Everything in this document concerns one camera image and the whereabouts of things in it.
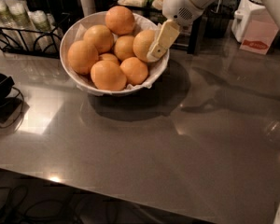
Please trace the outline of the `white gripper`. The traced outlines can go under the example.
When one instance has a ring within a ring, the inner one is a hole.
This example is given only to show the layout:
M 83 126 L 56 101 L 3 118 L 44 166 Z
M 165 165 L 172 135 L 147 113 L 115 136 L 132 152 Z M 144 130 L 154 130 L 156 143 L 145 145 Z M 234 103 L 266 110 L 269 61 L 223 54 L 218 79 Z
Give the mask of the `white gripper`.
M 203 14 L 203 9 L 195 6 L 192 0 L 154 0 L 152 6 L 162 10 L 162 15 L 167 21 L 158 24 L 147 52 L 147 60 L 150 63 L 158 61 L 174 44 L 180 34 L 179 25 L 191 25 Z

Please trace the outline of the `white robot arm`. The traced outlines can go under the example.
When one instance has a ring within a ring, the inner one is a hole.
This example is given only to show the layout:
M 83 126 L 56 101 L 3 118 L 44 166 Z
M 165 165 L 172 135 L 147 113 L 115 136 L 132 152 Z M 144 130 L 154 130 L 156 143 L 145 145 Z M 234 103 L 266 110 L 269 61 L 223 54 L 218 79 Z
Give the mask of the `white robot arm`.
M 218 0 L 155 0 L 153 6 L 160 10 L 166 21 L 159 26 L 147 58 L 150 62 L 160 59 L 174 44 L 180 34 L 180 28 L 191 25 L 202 16 L 208 6 Z M 250 0 L 254 4 L 263 5 L 280 31 L 280 0 Z M 236 6 L 242 7 L 241 0 Z

